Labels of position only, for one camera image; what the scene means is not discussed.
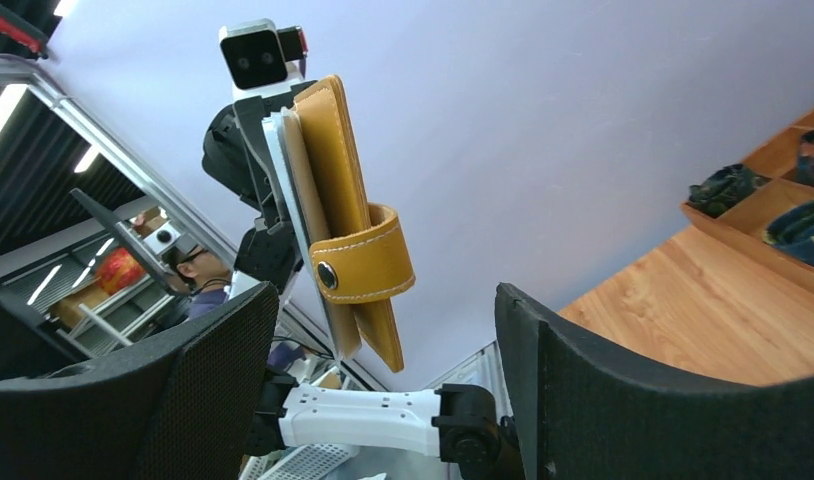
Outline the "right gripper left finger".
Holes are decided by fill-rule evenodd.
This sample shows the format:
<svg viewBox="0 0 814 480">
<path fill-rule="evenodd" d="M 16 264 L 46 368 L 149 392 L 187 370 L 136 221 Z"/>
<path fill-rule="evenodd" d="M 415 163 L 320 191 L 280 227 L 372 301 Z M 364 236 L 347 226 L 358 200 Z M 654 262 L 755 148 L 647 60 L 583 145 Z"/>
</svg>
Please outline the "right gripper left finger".
<svg viewBox="0 0 814 480">
<path fill-rule="evenodd" d="M 0 479 L 234 479 L 279 295 L 211 312 L 46 378 L 0 381 Z"/>
</svg>

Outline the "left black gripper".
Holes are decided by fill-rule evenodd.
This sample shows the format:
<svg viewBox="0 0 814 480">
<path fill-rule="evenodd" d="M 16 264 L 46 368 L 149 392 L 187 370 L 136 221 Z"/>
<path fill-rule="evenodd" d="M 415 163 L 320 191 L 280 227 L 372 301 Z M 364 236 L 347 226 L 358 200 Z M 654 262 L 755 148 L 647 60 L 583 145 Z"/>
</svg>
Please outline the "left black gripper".
<svg viewBox="0 0 814 480">
<path fill-rule="evenodd" d="M 269 150 L 263 122 L 294 103 L 294 98 L 315 83 L 314 80 L 291 79 L 285 82 L 242 90 L 232 88 L 232 108 L 236 116 L 242 138 L 253 161 L 264 171 L 271 191 L 270 199 L 274 213 L 264 213 L 269 227 L 281 222 L 289 222 L 285 195 L 275 171 L 274 161 Z"/>
</svg>

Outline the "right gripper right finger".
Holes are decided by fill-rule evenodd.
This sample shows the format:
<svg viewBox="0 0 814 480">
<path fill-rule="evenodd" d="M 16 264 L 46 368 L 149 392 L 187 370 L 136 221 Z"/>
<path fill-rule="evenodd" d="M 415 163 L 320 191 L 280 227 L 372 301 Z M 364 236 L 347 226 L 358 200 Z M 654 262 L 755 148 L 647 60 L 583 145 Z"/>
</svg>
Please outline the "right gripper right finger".
<svg viewBox="0 0 814 480">
<path fill-rule="evenodd" d="M 528 479 L 814 479 L 814 376 L 685 371 L 498 285 L 495 325 Z"/>
</svg>

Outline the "yellow leather card holder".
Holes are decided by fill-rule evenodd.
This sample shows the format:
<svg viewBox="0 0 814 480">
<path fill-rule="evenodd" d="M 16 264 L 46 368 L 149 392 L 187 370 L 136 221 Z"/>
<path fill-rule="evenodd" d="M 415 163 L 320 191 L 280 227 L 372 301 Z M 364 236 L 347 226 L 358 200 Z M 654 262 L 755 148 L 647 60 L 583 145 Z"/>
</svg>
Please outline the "yellow leather card holder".
<svg viewBox="0 0 814 480">
<path fill-rule="evenodd" d="M 338 358 L 367 343 L 390 371 L 401 371 L 391 299 L 416 276 L 397 212 L 367 198 L 342 80 L 314 82 L 262 127 Z"/>
</svg>

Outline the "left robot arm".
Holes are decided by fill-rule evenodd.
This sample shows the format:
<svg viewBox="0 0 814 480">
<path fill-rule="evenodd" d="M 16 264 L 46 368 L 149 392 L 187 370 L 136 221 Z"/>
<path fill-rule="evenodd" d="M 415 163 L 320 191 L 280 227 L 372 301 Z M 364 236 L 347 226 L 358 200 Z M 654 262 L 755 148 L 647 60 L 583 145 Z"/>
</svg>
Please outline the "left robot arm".
<svg viewBox="0 0 814 480">
<path fill-rule="evenodd" d="M 260 215 L 237 250 L 237 273 L 285 287 L 306 267 L 334 356 L 367 344 L 402 370 L 392 298 L 415 274 L 397 212 L 367 198 L 341 80 L 236 91 L 211 123 L 204 154 L 244 160 L 251 175 Z M 465 479 L 524 475 L 514 424 L 480 386 L 356 392 L 276 377 L 264 401 L 263 423 L 288 447 L 392 448 L 453 463 Z"/>
</svg>

